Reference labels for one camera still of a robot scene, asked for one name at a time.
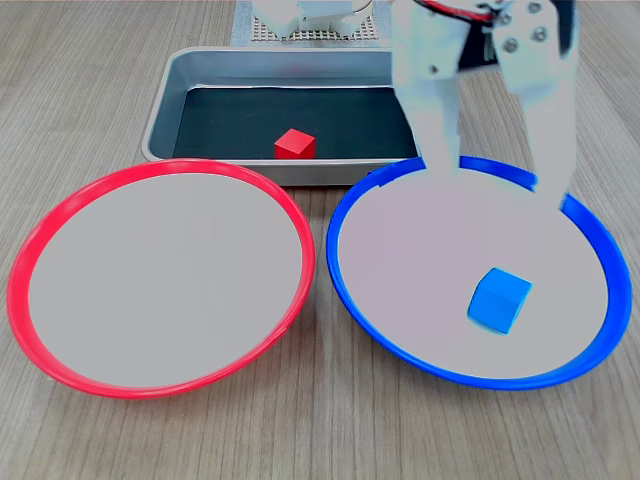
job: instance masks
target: tray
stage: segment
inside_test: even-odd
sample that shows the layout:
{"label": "tray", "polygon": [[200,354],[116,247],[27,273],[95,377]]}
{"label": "tray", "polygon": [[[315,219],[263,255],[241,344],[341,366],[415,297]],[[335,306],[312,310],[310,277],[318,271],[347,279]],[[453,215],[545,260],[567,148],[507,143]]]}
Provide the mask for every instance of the tray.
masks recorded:
{"label": "tray", "polygon": [[[187,48],[168,61],[142,151],[241,165],[282,186],[353,185],[416,156],[390,85],[388,49]],[[273,159],[289,128],[316,136],[315,159]]]}

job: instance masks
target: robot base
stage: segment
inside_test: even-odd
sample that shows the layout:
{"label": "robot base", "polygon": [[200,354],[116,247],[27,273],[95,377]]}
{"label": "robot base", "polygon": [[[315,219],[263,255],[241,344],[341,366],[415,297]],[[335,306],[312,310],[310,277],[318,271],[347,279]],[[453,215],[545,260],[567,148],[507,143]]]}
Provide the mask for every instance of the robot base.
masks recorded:
{"label": "robot base", "polygon": [[[329,7],[337,2],[322,2]],[[273,33],[286,39],[295,31],[335,30],[342,37],[350,37],[373,12],[373,1],[357,11],[345,13],[327,12],[311,16],[297,5],[296,0],[260,0],[253,2],[253,14]]]}

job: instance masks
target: metal grate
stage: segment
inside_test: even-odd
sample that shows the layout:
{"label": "metal grate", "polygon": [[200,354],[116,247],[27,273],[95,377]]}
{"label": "metal grate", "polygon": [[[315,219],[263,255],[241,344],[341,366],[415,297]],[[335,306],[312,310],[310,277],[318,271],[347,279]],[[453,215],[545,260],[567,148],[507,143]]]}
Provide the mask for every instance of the metal grate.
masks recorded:
{"label": "metal grate", "polygon": [[293,32],[286,38],[279,38],[271,30],[267,28],[257,18],[253,18],[253,28],[251,29],[251,41],[253,42],[277,42],[277,41],[295,41],[295,40],[378,40],[378,27],[373,15],[367,17],[356,33],[350,37],[341,37],[335,30],[316,30],[311,32]]}

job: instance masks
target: table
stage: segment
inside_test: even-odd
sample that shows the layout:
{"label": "table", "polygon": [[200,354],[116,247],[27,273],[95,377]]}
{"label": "table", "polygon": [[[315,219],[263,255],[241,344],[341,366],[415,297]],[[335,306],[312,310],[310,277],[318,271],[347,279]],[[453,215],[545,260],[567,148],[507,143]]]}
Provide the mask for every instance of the table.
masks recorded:
{"label": "table", "polygon": [[[571,193],[640,286],[640,4],[584,2]],[[144,161],[168,56],[227,45],[235,3],[0,3],[0,283],[22,242],[87,183]],[[465,154],[532,168],[494,73],[464,80]],[[267,354],[179,397],[91,397],[42,374],[0,312],[0,472],[18,479],[632,479],[640,468],[640,315],[598,369],[543,391],[474,390],[395,358],[342,306],[324,247],[343,189],[290,190],[318,251],[300,318]]]}

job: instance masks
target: cube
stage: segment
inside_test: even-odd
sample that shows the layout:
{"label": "cube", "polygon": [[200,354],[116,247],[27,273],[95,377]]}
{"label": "cube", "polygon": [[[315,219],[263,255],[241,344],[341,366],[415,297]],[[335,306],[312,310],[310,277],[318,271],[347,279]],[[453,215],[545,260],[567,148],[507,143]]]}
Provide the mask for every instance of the cube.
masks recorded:
{"label": "cube", "polygon": [[495,332],[508,334],[532,284],[499,268],[487,273],[473,294],[469,318]]}
{"label": "cube", "polygon": [[316,139],[311,135],[290,129],[275,143],[277,159],[315,158]]}

